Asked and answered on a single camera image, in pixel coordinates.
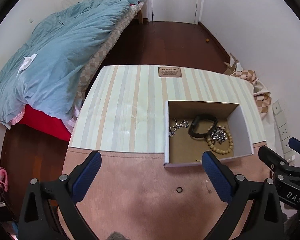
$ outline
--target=bed leg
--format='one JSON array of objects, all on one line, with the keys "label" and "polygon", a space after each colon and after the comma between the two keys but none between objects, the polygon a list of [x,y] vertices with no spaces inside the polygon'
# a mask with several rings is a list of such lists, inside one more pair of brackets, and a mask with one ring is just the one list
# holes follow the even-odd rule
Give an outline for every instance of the bed leg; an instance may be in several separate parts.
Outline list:
[{"label": "bed leg", "polygon": [[142,11],[138,11],[138,21],[139,21],[139,24],[143,24],[143,17],[142,17]]}]

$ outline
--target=screw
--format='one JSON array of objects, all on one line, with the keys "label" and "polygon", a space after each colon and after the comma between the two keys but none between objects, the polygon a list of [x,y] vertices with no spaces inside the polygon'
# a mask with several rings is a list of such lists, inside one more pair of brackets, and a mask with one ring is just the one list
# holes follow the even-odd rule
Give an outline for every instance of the screw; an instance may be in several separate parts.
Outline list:
[{"label": "screw", "polygon": [[61,181],[65,181],[66,179],[68,179],[68,175],[66,175],[66,174],[62,174],[59,177],[59,180],[61,180]]},{"label": "screw", "polygon": [[238,181],[244,181],[244,179],[245,179],[245,177],[243,175],[241,175],[241,174],[238,174],[236,176],[236,178],[237,178]]},{"label": "screw", "polygon": [[31,179],[30,184],[34,185],[34,184],[36,184],[37,182],[38,182],[37,179]]},{"label": "screw", "polygon": [[271,185],[271,184],[273,184],[273,180],[270,179],[270,178],[268,178],[268,179],[267,179],[267,183]]}]

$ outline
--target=cardboard box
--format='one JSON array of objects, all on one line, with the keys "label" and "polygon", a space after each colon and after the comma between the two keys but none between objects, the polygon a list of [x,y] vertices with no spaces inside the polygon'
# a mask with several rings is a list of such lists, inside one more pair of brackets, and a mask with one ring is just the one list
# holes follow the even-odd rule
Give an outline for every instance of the cardboard box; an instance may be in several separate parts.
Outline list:
[{"label": "cardboard box", "polygon": [[223,63],[227,66],[227,69],[224,72],[225,75],[231,76],[234,72],[243,70],[239,60],[237,60],[232,53],[230,53],[230,63],[225,61]]},{"label": "cardboard box", "polygon": [[[166,101],[165,102],[165,167],[183,167],[201,165],[202,154],[210,150],[204,138],[192,138],[188,134],[189,128],[177,129],[173,137],[169,137],[169,127],[175,125],[173,118],[178,121],[187,120],[190,124],[199,114],[211,114],[218,118],[218,125],[226,126],[230,131],[234,148],[226,155],[215,152],[215,156],[221,161],[228,161],[253,154],[253,145],[247,128],[242,108],[239,104],[197,102],[197,101]],[[198,133],[206,133],[212,125],[211,121],[202,120],[197,128]],[[222,144],[216,143],[216,147],[227,150],[229,140]]]}]

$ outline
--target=power outlet panel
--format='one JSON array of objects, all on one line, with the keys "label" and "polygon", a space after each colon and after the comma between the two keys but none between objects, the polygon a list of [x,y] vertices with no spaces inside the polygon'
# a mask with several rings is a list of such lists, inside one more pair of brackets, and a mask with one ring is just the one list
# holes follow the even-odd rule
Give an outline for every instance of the power outlet panel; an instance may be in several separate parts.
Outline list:
[{"label": "power outlet panel", "polygon": [[274,115],[277,115],[282,111],[278,100],[272,104],[272,110],[273,110]]},{"label": "power outlet panel", "polygon": [[289,147],[289,139],[291,137],[289,136],[288,138],[285,138],[284,140],[282,140],[282,150],[283,150],[283,154],[291,151],[292,149]]},{"label": "power outlet panel", "polygon": [[278,128],[287,123],[287,119],[283,111],[279,112],[279,114],[277,114],[274,118]]},{"label": "power outlet panel", "polygon": [[281,141],[283,141],[284,139],[290,136],[290,132],[287,124],[284,124],[279,128],[279,134],[280,134]]}]

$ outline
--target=mattress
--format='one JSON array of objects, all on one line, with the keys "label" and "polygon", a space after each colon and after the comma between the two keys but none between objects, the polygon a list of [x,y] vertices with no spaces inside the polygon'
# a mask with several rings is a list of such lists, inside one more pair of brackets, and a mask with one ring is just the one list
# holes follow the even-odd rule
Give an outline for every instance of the mattress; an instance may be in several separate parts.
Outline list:
[{"label": "mattress", "polygon": [[[82,101],[85,98],[85,91],[87,90],[93,76],[100,67],[102,61],[105,59],[108,52],[115,45],[119,39],[122,31],[129,25],[132,19],[137,15],[138,11],[141,10],[143,2],[138,5],[131,5],[128,13],[117,23],[115,28],[112,30],[109,38],[101,45],[99,50],[91,57],[89,62],[84,66],[80,81],[77,89],[77,99]],[[62,121],[55,117],[51,117],[44,112],[35,110],[31,106],[26,105],[25,114],[19,123],[25,124],[36,130],[50,134],[61,140],[69,141],[72,130],[75,126],[81,105],[74,106],[73,118],[69,121]]]}]

